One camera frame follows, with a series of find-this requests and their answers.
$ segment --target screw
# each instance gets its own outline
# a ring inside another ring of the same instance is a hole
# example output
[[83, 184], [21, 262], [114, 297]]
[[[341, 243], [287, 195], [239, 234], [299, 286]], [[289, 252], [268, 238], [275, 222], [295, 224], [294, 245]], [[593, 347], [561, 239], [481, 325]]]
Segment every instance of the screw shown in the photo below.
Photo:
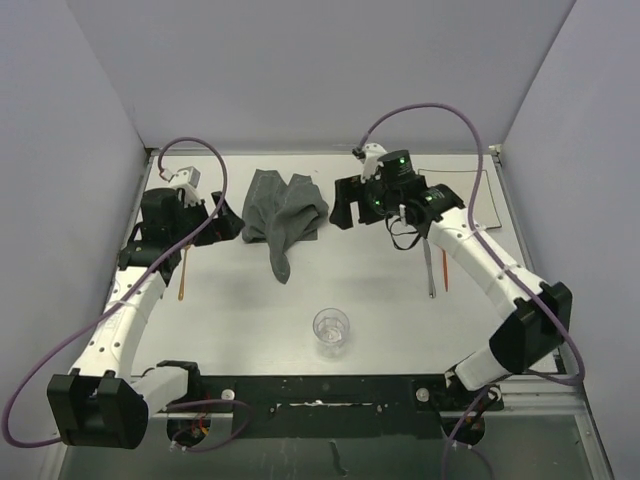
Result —
[[222, 398], [223, 400], [233, 400], [234, 398], [236, 398], [236, 392], [234, 392], [230, 388], [227, 388], [222, 391], [222, 395], [220, 395], [220, 398]]
[[419, 402], [428, 402], [429, 401], [429, 390], [422, 387], [416, 390], [416, 398]]

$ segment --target orange stick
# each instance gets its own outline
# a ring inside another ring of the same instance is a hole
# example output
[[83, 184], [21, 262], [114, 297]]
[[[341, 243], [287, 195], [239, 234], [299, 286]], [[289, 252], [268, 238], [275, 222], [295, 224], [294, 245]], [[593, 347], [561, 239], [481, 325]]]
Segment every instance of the orange stick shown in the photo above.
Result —
[[447, 252], [442, 251], [442, 273], [444, 274], [444, 291], [449, 291], [449, 269], [447, 268]]

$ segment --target white table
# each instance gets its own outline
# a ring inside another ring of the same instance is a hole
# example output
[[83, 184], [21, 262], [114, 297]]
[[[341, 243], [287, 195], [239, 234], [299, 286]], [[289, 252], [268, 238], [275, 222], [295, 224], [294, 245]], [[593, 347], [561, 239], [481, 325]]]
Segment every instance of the white table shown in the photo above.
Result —
[[[476, 164], [471, 155], [412, 159], [416, 169], [469, 170]], [[287, 182], [293, 173], [311, 175], [330, 207], [334, 181], [361, 170], [349, 155], [229, 156], [226, 161], [227, 200], [238, 215], [256, 169], [278, 170]], [[210, 192], [221, 187], [215, 158], [172, 156], [165, 162], [173, 171], [193, 165], [202, 172], [198, 190], [211, 212]], [[484, 168], [503, 224], [490, 234], [523, 261], [490, 157]], [[154, 165], [147, 188], [164, 185]], [[287, 253], [291, 278], [286, 285], [271, 272], [266, 244], [247, 245], [238, 237], [192, 248], [185, 299], [177, 300], [180, 266], [150, 316], [133, 374], [162, 360], [195, 361], [205, 375], [442, 373], [483, 345], [500, 320], [453, 261], [449, 292], [444, 292], [442, 256], [432, 250], [435, 299], [427, 293], [422, 247], [395, 250], [382, 223], [342, 231], [327, 222], [317, 241], [297, 243]], [[351, 322], [347, 349], [336, 359], [318, 353], [312, 330], [314, 316], [326, 307], [341, 309]], [[555, 372], [553, 357], [536, 368]]]

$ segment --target white backdrop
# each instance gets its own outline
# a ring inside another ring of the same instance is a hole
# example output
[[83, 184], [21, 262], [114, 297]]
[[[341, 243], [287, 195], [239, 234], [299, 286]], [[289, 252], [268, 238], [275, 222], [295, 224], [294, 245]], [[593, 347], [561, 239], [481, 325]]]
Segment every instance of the white backdrop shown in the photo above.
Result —
[[640, 4], [579, 0], [505, 144], [536, 265], [575, 295], [572, 335], [618, 480], [638, 478]]
[[[388, 110], [448, 102], [504, 140], [573, 0], [67, 0], [145, 145], [344, 152]], [[378, 141], [471, 151], [448, 113]]]
[[[0, 403], [33, 364], [96, 318], [144, 151], [63, 0], [0, 2]], [[45, 391], [82, 344], [18, 399], [12, 429], [51, 438]], [[45, 451], [0, 439], [0, 477], [37, 478]]]

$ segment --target gray cloth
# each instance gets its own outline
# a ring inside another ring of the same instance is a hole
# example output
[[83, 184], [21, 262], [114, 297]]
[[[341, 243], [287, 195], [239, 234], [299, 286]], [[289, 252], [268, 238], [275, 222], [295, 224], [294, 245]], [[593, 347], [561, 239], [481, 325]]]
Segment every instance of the gray cloth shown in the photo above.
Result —
[[242, 208], [242, 239], [266, 241], [273, 274], [287, 283], [291, 267], [285, 252], [298, 240], [317, 240], [328, 213], [311, 177], [295, 174], [287, 185], [275, 170], [256, 170]]

